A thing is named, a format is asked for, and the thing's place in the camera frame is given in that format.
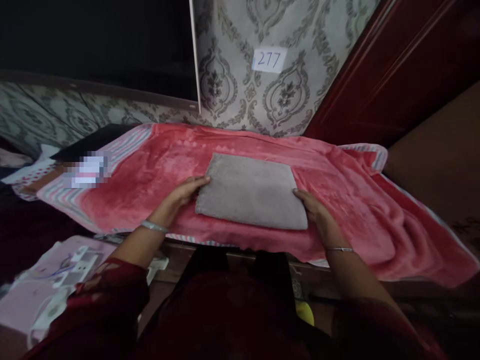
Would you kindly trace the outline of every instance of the white paper label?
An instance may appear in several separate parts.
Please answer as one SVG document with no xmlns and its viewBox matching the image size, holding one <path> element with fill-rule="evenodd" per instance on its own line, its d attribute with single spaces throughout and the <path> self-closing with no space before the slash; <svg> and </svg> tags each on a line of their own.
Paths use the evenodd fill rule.
<svg viewBox="0 0 480 360">
<path fill-rule="evenodd" d="M 255 49 L 252 70 L 268 73 L 281 73 L 288 49 L 279 46 L 264 46 Z"/>
</svg>

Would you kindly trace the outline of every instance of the silver bangle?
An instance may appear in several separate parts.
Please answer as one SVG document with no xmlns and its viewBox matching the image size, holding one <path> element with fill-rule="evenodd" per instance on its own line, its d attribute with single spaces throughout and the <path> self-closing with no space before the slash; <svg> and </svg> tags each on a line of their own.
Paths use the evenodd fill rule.
<svg viewBox="0 0 480 360">
<path fill-rule="evenodd" d="M 354 250 L 350 247 L 329 247 L 325 251 L 353 252 Z"/>
<path fill-rule="evenodd" d="M 143 227 L 146 227 L 147 229 L 155 230 L 155 231 L 158 231 L 158 232 L 161 232 L 161 233 L 164 233 L 164 234 L 168 234 L 168 232 L 169 232 L 169 230 L 166 227 L 157 225 L 156 223 L 153 223 L 153 222 L 148 221 L 148 220 L 143 220 L 140 225 L 143 226 Z"/>
</svg>

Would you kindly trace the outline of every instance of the yellow object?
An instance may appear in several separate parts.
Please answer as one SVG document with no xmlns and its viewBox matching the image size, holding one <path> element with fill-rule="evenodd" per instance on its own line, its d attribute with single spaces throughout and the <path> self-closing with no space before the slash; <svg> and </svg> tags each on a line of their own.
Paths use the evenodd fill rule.
<svg viewBox="0 0 480 360">
<path fill-rule="evenodd" d="M 315 326 L 314 313 L 305 301 L 295 300 L 296 315 L 304 322 Z"/>
</svg>

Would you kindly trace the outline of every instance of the red sleeve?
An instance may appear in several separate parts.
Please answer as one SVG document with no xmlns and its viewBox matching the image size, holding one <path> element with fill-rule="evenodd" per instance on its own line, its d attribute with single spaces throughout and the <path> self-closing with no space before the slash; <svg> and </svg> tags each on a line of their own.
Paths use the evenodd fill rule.
<svg viewBox="0 0 480 360">
<path fill-rule="evenodd" d="M 109 258 L 76 285 L 48 336 L 25 359 L 124 358 L 137 341 L 137 318 L 150 299 L 145 269 Z"/>
<path fill-rule="evenodd" d="M 334 315 L 337 351 L 355 358 L 446 360 L 433 336 L 420 337 L 395 310 L 371 299 L 347 301 Z"/>
</svg>

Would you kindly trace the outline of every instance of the pink blanket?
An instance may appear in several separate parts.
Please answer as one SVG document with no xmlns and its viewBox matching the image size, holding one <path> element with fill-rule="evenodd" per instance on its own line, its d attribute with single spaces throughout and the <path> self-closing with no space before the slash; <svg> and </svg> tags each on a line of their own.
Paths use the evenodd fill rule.
<svg viewBox="0 0 480 360">
<path fill-rule="evenodd" d="M 478 261 L 424 206 L 374 169 L 375 153 L 342 150 L 306 137 L 155 124 L 148 140 L 117 166 L 108 183 L 82 193 L 79 207 L 100 230 L 133 229 L 178 183 L 203 175 L 212 153 L 290 165 L 298 188 L 331 211 L 355 251 L 382 280 L 424 277 L 455 287 L 479 269 Z M 325 258 L 312 224 L 303 231 L 257 227 L 197 215 L 191 203 L 170 230 L 197 242 L 289 252 L 302 262 Z"/>
</svg>

